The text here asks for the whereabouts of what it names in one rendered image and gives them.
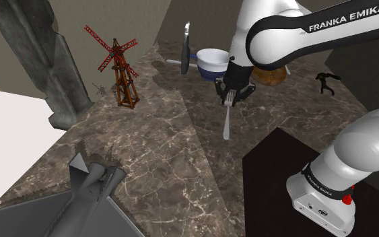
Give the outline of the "white and blue bowl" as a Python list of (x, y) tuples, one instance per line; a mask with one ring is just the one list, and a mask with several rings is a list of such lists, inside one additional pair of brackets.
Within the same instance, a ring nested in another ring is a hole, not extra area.
[(215, 81), (224, 76), (229, 63), (228, 55), (227, 51), (218, 48), (204, 48), (190, 54), (190, 58), (197, 60), (197, 69), (204, 80)]

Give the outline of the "black human figure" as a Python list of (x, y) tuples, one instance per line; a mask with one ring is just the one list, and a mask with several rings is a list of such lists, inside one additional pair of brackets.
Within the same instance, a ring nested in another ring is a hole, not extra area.
[(316, 80), (319, 80), (320, 83), (321, 83), (321, 87), (320, 87), (320, 93), (321, 94), (324, 94), (324, 90), (328, 90), (331, 92), (331, 95), (334, 96), (335, 95), (335, 91), (328, 87), (327, 86), (327, 82), (326, 82), (326, 79), (327, 78), (333, 78), (333, 79), (336, 79), (336, 80), (341, 80), (341, 77), (338, 76), (338, 75), (333, 75), (332, 73), (318, 73), (317, 76), (316, 76)]

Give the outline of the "grey stone column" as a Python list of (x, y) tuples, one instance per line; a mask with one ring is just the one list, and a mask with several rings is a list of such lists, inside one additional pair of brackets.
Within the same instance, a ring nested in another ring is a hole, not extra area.
[(0, 0), (0, 32), (36, 88), (55, 129), (68, 130), (93, 105), (48, 0)]

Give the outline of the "brown round bread loaf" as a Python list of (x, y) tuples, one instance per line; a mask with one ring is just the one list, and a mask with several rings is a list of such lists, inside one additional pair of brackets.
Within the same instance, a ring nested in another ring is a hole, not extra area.
[(287, 70), (285, 67), (267, 71), (255, 67), (252, 71), (252, 78), (257, 80), (264, 86), (278, 86), (283, 83), (287, 77)]

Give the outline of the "silver fork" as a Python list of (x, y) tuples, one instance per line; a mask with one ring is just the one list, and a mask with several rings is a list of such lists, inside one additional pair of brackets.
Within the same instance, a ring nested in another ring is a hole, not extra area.
[(230, 90), (226, 96), (224, 101), (224, 105), (226, 106), (226, 119), (223, 128), (223, 138), (228, 140), (230, 138), (230, 108), (232, 107), (234, 101), (234, 90)]

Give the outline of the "red and brown windmill model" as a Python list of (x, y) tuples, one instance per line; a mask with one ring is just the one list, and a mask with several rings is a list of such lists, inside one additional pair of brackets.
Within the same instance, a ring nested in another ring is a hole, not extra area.
[(103, 72), (111, 61), (114, 63), (112, 70), (115, 72), (117, 105), (134, 109), (139, 101), (139, 96), (133, 80), (139, 75), (127, 63), (124, 52), (137, 45), (138, 42), (134, 38), (120, 45), (117, 39), (113, 38), (113, 45), (110, 47), (88, 25), (85, 25), (84, 29), (108, 51), (108, 55), (99, 66), (98, 71)]

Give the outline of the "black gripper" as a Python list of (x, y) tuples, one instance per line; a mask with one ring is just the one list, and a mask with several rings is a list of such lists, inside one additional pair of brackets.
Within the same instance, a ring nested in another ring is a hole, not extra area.
[(235, 107), (237, 102), (247, 99), (256, 90), (256, 85), (251, 82), (249, 83), (249, 78), (254, 67), (237, 65), (234, 60), (235, 56), (229, 58), (224, 77), (218, 77), (214, 82), (217, 95), (221, 98), (223, 105), (230, 105), (227, 99), (229, 90), (237, 90), (232, 102), (233, 107)]

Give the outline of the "grey aircraft model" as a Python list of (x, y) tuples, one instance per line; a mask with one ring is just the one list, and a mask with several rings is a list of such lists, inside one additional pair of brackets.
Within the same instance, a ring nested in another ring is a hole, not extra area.
[(114, 202), (124, 170), (81, 154), (69, 163), (68, 191), (0, 209), (0, 237), (145, 237)]

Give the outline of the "white spoon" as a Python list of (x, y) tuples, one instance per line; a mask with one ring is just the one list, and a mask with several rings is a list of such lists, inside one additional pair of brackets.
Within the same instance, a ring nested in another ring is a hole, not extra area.
[[(172, 59), (167, 59), (166, 62), (167, 63), (172, 63), (172, 64), (178, 64), (178, 65), (182, 64), (182, 62), (176, 61), (176, 60), (172, 60)], [(189, 63), (189, 67), (198, 67), (198, 65), (194, 64), (194, 63)]]

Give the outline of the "dark robot stand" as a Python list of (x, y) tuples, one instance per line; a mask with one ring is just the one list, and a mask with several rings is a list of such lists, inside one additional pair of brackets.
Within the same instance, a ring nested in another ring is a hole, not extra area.
[[(242, 159), (246, 237), (335, 237), (296, 211), (286, 180), (319, 153), (280, 128)], [(355, 225), (347, 237), (379, 237), (379, 190), (355, 185)]]

